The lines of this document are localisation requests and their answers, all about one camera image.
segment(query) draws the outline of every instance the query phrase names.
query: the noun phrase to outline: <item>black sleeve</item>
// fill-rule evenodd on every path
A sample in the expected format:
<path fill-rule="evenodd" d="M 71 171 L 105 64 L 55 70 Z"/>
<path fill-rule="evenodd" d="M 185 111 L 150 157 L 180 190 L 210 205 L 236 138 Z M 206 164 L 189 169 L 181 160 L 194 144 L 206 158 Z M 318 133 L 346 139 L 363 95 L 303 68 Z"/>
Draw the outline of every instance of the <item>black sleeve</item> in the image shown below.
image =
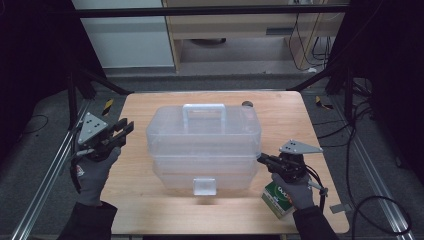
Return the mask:
<path fill-rule="evenodd" d="M 302 240 L 339 239 L 317 206 L 296 210 L 293 217 Z"/>
<path fill-rule="evenodd" d="M 76 203 L 58 240 L 110 240 L 117 208 L 109 203 L 102 203 L 101 207 L 89 207 Z"/>

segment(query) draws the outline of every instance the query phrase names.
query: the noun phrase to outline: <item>wire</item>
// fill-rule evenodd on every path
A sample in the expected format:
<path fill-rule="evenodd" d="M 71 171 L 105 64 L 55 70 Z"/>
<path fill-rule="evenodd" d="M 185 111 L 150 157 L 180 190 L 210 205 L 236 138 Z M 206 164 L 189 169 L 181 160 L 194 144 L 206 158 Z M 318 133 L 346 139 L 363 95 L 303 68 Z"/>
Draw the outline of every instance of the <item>wire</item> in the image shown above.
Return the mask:
<path fill-rule="evenodd" d="M 372 92 L 368 90 L 367 86 L 364 87 L 361 84 L 357 83 L 356 81 L 353 81 L 353 85 L 355 87 L 354 91 L 356 94 L 361 95 L 363 97 L 371 97 Z"/>
<path fill-rule="evenodd" d="M 394 200 L 384 197 L 384 196 L 370 196 L 367 197 L 365 199 L 363 199 L 362 201 L 360 201 L 359 204 L 355 203 L 352 191 L 351 191 L 351 185 L 350 185 L 350 177 L 349 177 L 349 165 L 350 165 L 350 146 L 351 146 L 351 142 L 354 139 L 354 136 L 356 134 L 356 121 L 360 118 L 362 118 L 365 114 L 369 113 L 371 108 L 367 107 L 365 109 L 363 109 L 361 112 L 357 112 L 359 107 L 362 104 L 368 103 L 368 101 L 363 101 L 362 103 L 360 103 L 354 111 L 354 121 L 352 121 L 352 130 L 351 130 L 351 134 L 349 136 L 349 140 L 348 140 L 348 144 L 347 144 L 347 150 L 346 150 L 346 187 L 347 187 L 347 192 L 348 192 L 348 196 L 350 201 L 352 202 L 352 205 L 354 206 L 354 215 L 353 215 L 353 220 L 352 220 L 352 239 L 355 239 L 355 228 L 356 228 L 356 219 L 357 219 L 357 215 L 360 214 L 369 224 L 371 224 L 372 226 L 374 226 L 375 228 L 379 229 L 380 231 L 393 235 L 393 236 L 397 236 L 397 235 L 402 235 L 405 234 L 407 232 L 409 232 L 409 230 L 412 227 L 412 221 L 411 218 L 409 217 L 409 214 L 406 213 L 406 211 L 403 209 L 403 207 L 400 206 L 400 204 L 398 204 L 397 202 L 395 202 Z M 396 205 L 398 205 L 400 207 L 400 209 L 402 210 L 402 213 L 404 213 L 404 215 L 406 215 L 406 221 L 408 223 L 408 228 L 404 231 L 401 232 L 394 232 L 392 230 L 387 230 L 381 226 L 379 226 L 377 223 L 373 222 L 370 218 L 368 218 L 361 210 L 360 208 L 362 207 L 363 204 L 365 204 L 366 202 L 372 200 L 372 199 L 384 199 L 387 201 L 391 201 L 393 203 L 395 203 Z"/>
<path fill-rule="evenodd" d="M 313 178 L 315 178 L 318 185 L 321 187 L 321 189 L 319 190 L 319 195 L 320 195 L 319 208 L 321 209 L 321 212 L 323 212 L 324 206 L 325 206 L 325 198 L 327 197 L 328 189 L 324 188 L 324 186 L 322 185 L 321 178 L 319 177 L 317 171 L 315 171 L 315 169 L 313 169 L 312 167 L 308 165 L 305 165 L 305 166 L 306 166 L 306 171 L 308 172 L 308 174 L 312 176 Z"/>
<path fill-rule="evenodd" d="M 312 47 L 312 51 L 311 51 L 312 57 L 315 60 L 323 61 L 324 62 L 323 65 L 325 65 L 326 61 L 328 61 L 328 58 L 330 57 L 330 50 L 331 50 L 331 44 L 332 44 L 331 37 L 326 37 L 326 44 L 325 44 L 325 49 L 323 53 L 315 53 L 318 42 L 320 43 L 319 45 L 322 48 L 322 38 L 317 37 L 315 39 L 314 46 Z"/>
<path fill-rule="evenodd" d="M 46 119 L 46 122 L 43 124 L 43 126 L 41 126 L 41 127 L 39 127 L 39 128 L 37 128 L 37 129 L 35 129 L 35 130 L 31 130 L 31 131 L 26 131 L 26 132 L 23 132 L 22 134 L 30 134 L 30 133 L 35 133 L 35 132 L 38 132 L 38 131 L 40 131 L 41 129 L 43 129 L 46 125 L 47 125 L 47 123 L 49 123 L 49 118 L 47 117 L 47 116 L 45 116 L 45 115 L 34 115 L 34 116 L 32 116 L 32 118 L 34 118 L 34 117 L 43 117 L 43 118 L 45 118 Z"/>
<path fill-rule="evenodd" d="M 373 196 L 369 196 L 364 198 L 363 200 L 361 200 L 358 204 L 355 202 L 355 199 L 353 197 L 352 194 L 352 190 L 351 190 L 351 184 L 350 184 L 350 176 L 349 176 L 349 165 L 350 165 L 350 147 L 351 147 L 351 143 L 356 135 L 356 122 L 358 120 L 361 120 L 366 114 L 371 113 L 372 112 L 372 108 L 371 107 L 366 107 L 364 109 L 362 109 L 361 111 L 359 111 L 360 107 L 364 104 L 368 104 L 369 100 L 366 99 L 364 101 L 362 101 L 361 103 L 359 103 L 356 107 L 355 107 L 355 111 L 353 114 L 353 121 L 349 124 L 346 124 L 345 126 L 343 126 L 342 128 L 326 134 L 324 136 L 318 137 L 318 138 L 324 138 L 324 137 L 329 137 L 332 136 L 338 132 L 340 132 L 342 129 L 345 129 L 347 127 L 352 127 L 348 141 L 346 144 L 342 144 L 342 145 L 336 145 L 336 146 L 321 146 L 321 147 L 339 147 L 339 146 L 347 146 L 346 149 L 346 174 L 345 174 L 345 178 L 346 178 L 346 188 L 347 188 L 347 192 L 348 192 L 348 196 L 350 201 L 352 202 L 352 205 L 354 207 L 354 212 L 353 212 L 353 218 L 352 218 L 352 239 L 355 239 L 355 231 L 356 231 L 356 220 L 357 220 L 357 216 L 358 214 L 361 215 L 369 224 L 371 224 L 372 226 L 374 226 L 375 228 L 379 229 L 380 231 L 387 233 L 389 235 L 392 236 L 397 236 L 397 235 L 403 235 L 408 233 L 411 228 L 412 228 L 412 220 L 411 217 L 409 216 L 409 214 L 406 212 L 406 210 L 395 200 L 390 199 L 388 197 L 384 197 L 384 196 L 377 196 L 377 195 L 373 195 Z M 324 122 L 324 123 L 319 123 L 319 124 L 315 124 L 315 125 L 320 125 L 320 124 L 326 124 L 326 123 L 331 123 L 331 122 L 338 122 L 338 121 L 329 121 L 329 122 Z M 377 223 L 375 223 L 374 221 L 372 221 L 369 217 L 367 217 L 362 211 L 361 211 L 361 207 L 371 201 L 371 200 L 375 200 L 375 199 L 381 199 L 381 200 L 385 200 L 385 201 L 389 201 L 392 202 L 393 204 L 396 204 L 399 209 L 401 210 L 402 214 L 404 216 L 406 216 L 406 222 L 408 224 L 408 227 L 401 231 L 401 232 L 395 232 L 393 230 L 389 230 L 389 229 L 385 229 L 383 227 L 381 227 L 380 225 L 378 225 Z"/>
<path fill-rule="evenodd" d="M 328 121 L 328 122 L 313 123 L 312 125 L 317 126 L 317 125 L 324 125 L 324 124 L 335 123 L 335 122 L 343 122 L 343 120 L 334 120 L 334 121 Z"/>
<path fill-rule="evenodd" d="M 298 36 L 298 38 L 299 38 L 299 43 L 300 43 L 300 46 L 301 46 L 301 48 L 302 48 L 303 58 L 306 60 L 306 62 L 307 62 L 308 64 L 310 64 L 310 65 L 311 65 L 311 67 L 318 67 L 318 66 L 321 66 L 322 64 L 315 64 L 315 63 L 311 63 L 311 62 L 309 62 L 309 60 L 308 60 L 308 58 L 307 58 L 307 56 L 306 56 L 306 50 L 305 50 L 305 47 L 304 47 L 304 45 L 303 45 L 302 38 L 300 37 L 300 32 L 299 32 L 299 27 L 298 27 L 298 26 L 299 26 L 299 25 L 298 25 L 298 21 L 299 21 L 299 13 L 297 13 L 297 14 L 296 14 L 296 20 L 295 20 L 295 23 L 294 23 L 294 26 L 293 26 L 293 31 L 291 32 L 290 37 L 289 37 L 289 41 L 288 41 L 289 50 L 290 50 L 290 54 L 292 55 L 292 58 L 293 58 L 293 59 L 295 59 L 295 58 L 294 58 L 293 51 L 292 51 L 292 49 L 291 49 L 291 40 L 292 40 L 293 34 L 294 34 L 295 30 L 296 30 L 296 32 L 297 32 L 297 36 Z M 298 70 L 300 70 L 300 71 L 308 70 L 308 69 L 302 69 L 302 68 L 300 68 L 299 66 L 297 66 L 296 61 L 294 61 L 294 65 L 295 65 L 295 67 L 296 67 Z"/>

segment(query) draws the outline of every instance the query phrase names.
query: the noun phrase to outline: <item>gray floor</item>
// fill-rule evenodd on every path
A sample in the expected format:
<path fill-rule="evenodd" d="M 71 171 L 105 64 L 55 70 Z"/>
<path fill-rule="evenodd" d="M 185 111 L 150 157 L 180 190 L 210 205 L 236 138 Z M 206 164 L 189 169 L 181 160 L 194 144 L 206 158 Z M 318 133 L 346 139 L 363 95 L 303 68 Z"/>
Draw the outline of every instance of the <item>gray floor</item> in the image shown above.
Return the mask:
<path fill-rule="evenodd" d="M 186 41 L 181 69 L 178 73 L 148 73 L 142 77 L 115 76 L 110 79 L 119 86 L 137 92 L 282 90 L 295 86 L 313 74 L 308 71 L 299 71 L 290 59 L 290 52 L 280 38 L 227 39 L 224 44 L 216 44 L 213 41 Z M 326 81 L 322 80 L 302 92 L 311 121 L 315 124 L 317 136 L 324 136 L 344 125 L 343 117 L 337 110 L 343 95 L 326 96 L 323 92 L 325 83 Z M 109 119 L 111 122 L 116 121 L 125 102 L 125 96 L 119 96 L 100 85 L 96 85 L 96 89 L 98 94 L 90 105 L 90 111 L 94 114 L 100 113 L 107 99 L 113 98 L 115 102 Z M 316 96 L 320 96 L 324 104 L 331 104 L 336 109 L 318 107 L 315 104 Z M 362 100 L 361 97 L 356 97 L 355 103 L 358 104 Z M 28 123 L 27 133 L 23 134 L 20 142 L 12 149 L 8 163 L 3 165 L 0 171 L 0 236 L 3 236 L 0 239 L 9 239 L 7 235 L 10 235 L 18 225 L 66 135 L 68 126 L 66 92 L 42 100 L 34 110 L 34 115 L 43 115 L 47 118 L 34 117 Z M 388 144 L 387 137 L 381 131 L 381 126 L 381 121 L 373 119 L 372 114 L 365 115 L 357 122 L 356 142 L 351 145 L 349 155 L 352 195 L 356 202 L 375 195 L 378 187 L 376 189 L 371 177 L 381 179 L 393 199 L 399 201 L 409 212 L 413 221 L 413 239 L 424 239 L 424 213 L 421 211 L 424 188 L 412 171 L 396 166 L 396 156 Z M 331 146 L 347 142 L 348 134 L 347 131 L 341 131 L 331 137 L 319 139 L 343 203 L 351 203 L 346 186 L 347 147 Z M 362 144 L 361 146 L 365 146 L 366 154 L 361 152 L 358 141 Z M 368 174 L 368 166 L 362 160 L 364 155 L 371 160 L 378 175 Z M 57 178 L 34 224 L 32 236 L 43 235 L 42 238 L 47 239 L 45 235 L 57 235 L 65 224 L 76 197 L 67 167 Z M 382 209 L 385 208 L 382 208 L 378 201 L 364 206 L 364 212 L 373 221 L 390 229 L 387 212 Z M 348 212 L 347 216 L 352 226 L 352 212 Z M 356 239 L 402 239 L 382 233 L 361 217 L 355 224 Z M 350 239 L 350 236 L 349 231 L 341 234 L 340 238 Z M 119 239 L 128 239 L 126 236 L 121 237 Z M 298 239 L 298 236 L 288 236 L 288 239 Z"/>

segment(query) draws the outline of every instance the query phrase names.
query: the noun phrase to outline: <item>metal rail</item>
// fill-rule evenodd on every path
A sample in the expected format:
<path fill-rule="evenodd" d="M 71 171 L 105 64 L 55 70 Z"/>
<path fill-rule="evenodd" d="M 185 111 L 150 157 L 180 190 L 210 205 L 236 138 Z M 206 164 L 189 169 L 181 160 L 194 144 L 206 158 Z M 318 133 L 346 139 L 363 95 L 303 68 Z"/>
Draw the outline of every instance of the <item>metal rail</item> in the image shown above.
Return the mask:
<path fill-rule="evenodd" d="M 88 111 L 91 101 L 84 100 L 83 104 L 79 110 L 79 121 L 82 120 L 85 113 Z M 56 153 L 55 158 L 50 165 L 49 170 L 47 171 L 46 176 L 44 177 L 40 187 L 37 190 L 34 198 L 31 201 L 28 209 L 25 212 L 25 215 L 19 222 L 15 231 L 12 234 L 12 240 L 25 240 L 28 238 L 32 227 L 34 226 L 35 221 L 38 218 L 38 215 L 41 212 L 41 209 L 46 202 L 47 197 L 58 177 L 58 175 L 63 170 L 63 166 L 66 163 L 66 158 L 70 150 L 71 142 L 73 141 L 72 130 L 69 130 L 66 134 L 62 144 L 59 147 L 58 152 Z"/>
<path fill-rule="evenodd" d="M 334 106 L 339 113 L 340 117 L 345 120 L 345 123 L 347 123 L 343 111 L 342 111 L 342 103 L 337 97 L 331 97 Z M 379 172 L 375 168 L 374 164 L 372 163 L 371 157 L 368 155 L 367 150 L 362 143 L 360 136 L 355 136 L 355 138 L 352 141 L 353 149 L 358 155 L 359 161 L 362 165 L 363 170 L 365 171 L 365 174 L 368 178 L 368 181 L 371 184 L 371 187 L 374 190 L 374 193 L 378 196 L 384 196 L 388 197 L 390 199 L 393 199 L 393 196 L 387 187 L 387 185 L 384 183 L 384 180 L 380 176 Z M 401 232 L 408 228 L 408 223 L 406 219 L 403 217 L 402 212 L 400 211 L 399 207 L 396 206 L 394 203 L 388 202 L 388 201 L 380 201 L 381 208 L 383 209 L 387 220 L 390 223 L 390 226 L 392 227 L 393 231 Z M 399 240 L 413 240 L 415 239 L 414 235 L 412 234 L 412 231 L 409 231 L 407 234 L 404 235 L 398 235 L 397 239 Z"/>

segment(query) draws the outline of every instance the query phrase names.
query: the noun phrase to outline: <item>wooden table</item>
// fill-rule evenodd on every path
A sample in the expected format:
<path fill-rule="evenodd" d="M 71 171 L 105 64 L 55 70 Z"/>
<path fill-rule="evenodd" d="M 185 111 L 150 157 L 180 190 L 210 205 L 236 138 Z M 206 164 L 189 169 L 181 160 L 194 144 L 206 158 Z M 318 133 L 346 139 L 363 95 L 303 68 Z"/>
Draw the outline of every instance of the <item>wooden table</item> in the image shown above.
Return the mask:
<path fill-rule="evenodd" d="M 135 130 L 111 169 L 102 200 L 119 210 L 114 234 L 288 234 L 296 233 L 292 214 L 281 220 L 261 199 L 271 182 L 264 165 L 249 189 L 219 190 L 216 196 L 193 196 L 192 189 L 163 187 L 153 173 L 153 160 L 147 152 L 146 127 L 157 108 L 185 103 L 224 103 L 240 105 L 251 101 L 262 127 L 262 152 L 278 155 L 289 139 L 319 146 L 311 121 L 298 92 L 172 92 L 141 93 L 127 97 L 121 118 L 134 121 Z M 320 175 L 329 194 L 325 216 L 338 233 L 347 232 L 344 213 L 333 214 L 329 206 L 340 203 L 322 153 L 306 154 L 306 164 Z M 314 201 L 319 203 L 318 191 Z"/>

